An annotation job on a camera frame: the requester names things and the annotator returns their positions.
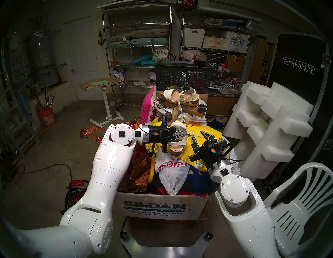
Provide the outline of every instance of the metal plate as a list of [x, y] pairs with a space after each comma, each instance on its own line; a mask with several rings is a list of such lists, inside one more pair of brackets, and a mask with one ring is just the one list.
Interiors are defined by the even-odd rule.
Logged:
[[205, 241], [204, 236], [207, 232], [203, 233], [194, 245], [189, 247], [151, 247], [151, 246], [141, 246], [134, 239], [134, 237], [128, 232], [128, 237], [124, 241], [120, 238], [121, 243], [130, 253], [131, 257], [137, 258], [147, 258], [147, 257], [160, 257], [160, 258], [201, 258], [203, 252], [210, 245], [212, 240]]

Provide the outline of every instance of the gildan logo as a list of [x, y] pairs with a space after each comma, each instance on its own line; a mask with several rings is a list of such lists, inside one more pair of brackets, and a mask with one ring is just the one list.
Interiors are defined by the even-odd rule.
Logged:
[[166, 203], [163, 205], [159, 205], [158, 203], [152, 203], [148, 202], [147, 204], [144, 204], [143, 202], [133, 202], [133, 201], [124, 201], [123, 206], [131, 206], [131, 207], [141, 207], [141, 208], [154, 208], [154, 209], [187, 209], [186, 208], [186, 203], [178, 204], [174, 203], [171, 206], [167, 205]]

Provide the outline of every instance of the cardboard box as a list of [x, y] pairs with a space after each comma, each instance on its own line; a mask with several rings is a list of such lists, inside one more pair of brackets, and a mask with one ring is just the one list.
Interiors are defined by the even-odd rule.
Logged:
[[211, 36], [203, 37], [203, 48], [213, 48], [213, 49], [221, 49], [223, 50], [225, 46], [225, 39]]
[[149, 71], [149, 86], [153, 87], [154, 85], [156, 85], [156, 72]]
[[208, 97], [206, 116], [229, 116], [229, 109], [239, 98]]
[[184, 47], [201, 48], [205, 30], [184, 29]]
[[117, 192], [112, 213], [117, 215], [168, 220], [197, 220], [206, 198], [196, 195], [135, 194]]
[[223, 62], [227, 64], [226, 68], [231, 72], [241, 73], [244, 63], [245, 57], [235, 57], [235, 56], [227, 56], [223, 57]]
[[113, 74], [116, 79], [120, 79], [121, 82], [115, 83], [117, 85], [125, 85], [128, 83], [127, 68], [114, 68]]
[[[199, 98], [203, 102], [207, 103], [207, 106], [208, 106], [208, 102], [207, 102], [208, 101], [208, 93], [206, 93], [206, 94], [197, 93], [197, 94], [199, 95]], [[156, 91], [156, 97], [158, 97], [160, 95], [163, 95], [163, 91]]]
[[249, 35], [240, 34], [233, 31], [223, 31], [220, 36], [225, 38], [225, 50], [246, 53], [247, 45], [249, 42]]

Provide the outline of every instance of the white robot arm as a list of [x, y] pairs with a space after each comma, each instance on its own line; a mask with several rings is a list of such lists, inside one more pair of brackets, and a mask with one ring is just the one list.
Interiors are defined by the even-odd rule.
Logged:
[[[268, 211], [247, 178], [232, 174], [233, 166], [225, 158], [232, 150], [226, 141], [218, 142], [214, 135], [201, 131], [206, 142], [199, 147], [192, 137], [194, 155], [191, 161], [202, 159], [208, 168], [212, 181], [220, 184], [214, 193], [234, 239], [239, 243], [245, 254], [250, 258], [280, 258], [275, 245], [274, 226]], [[227, 208], [237, 208], [250, 197], [250, 209], [237, 216], [231, 215]]]
[[59, 226], [19, 230], [4, 221], [19, 245], [34, 257], [81, 258], [92, 252], [105, 253], [112, 237], [113, 201], [136, 142], [159, 142], [167, 152], [168, 139], [187, 134], [168, 129], [166, 124], [164, 116], [161, 126], [140, 125], [134, 130], [127, 124], [110, 125], [96, 152], [84, 196], [64, 213]]

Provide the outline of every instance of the white box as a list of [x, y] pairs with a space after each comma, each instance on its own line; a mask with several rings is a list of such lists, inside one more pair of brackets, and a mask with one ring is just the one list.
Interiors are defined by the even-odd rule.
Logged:
[[127, 77], [127, 68], [114, 68], [113, 74], [115, 76], [115, 79], [120, 79], [121, 82], [115, 83], [117, 85], [125, 85], [128, 83], [128, 77]]
[[225, 46], [225, 39], [211, 36], [203, 37], [203, 48], [213, 48], [213, 49], [221, 49], [223, 50]]
[[205, 30], [184, 29], [184, 47], [201, 48]]
[[232, 31], [223, 31], [221, 33], [221, 37], [225, 38], [225, 50], [246, 53], [247, 45], [249, 42], [249, 35]]
[[197, 220], [206, 198], [196, 195], [135, 194], [117, 192], [112, 213], [117, 215], [171, 220]]

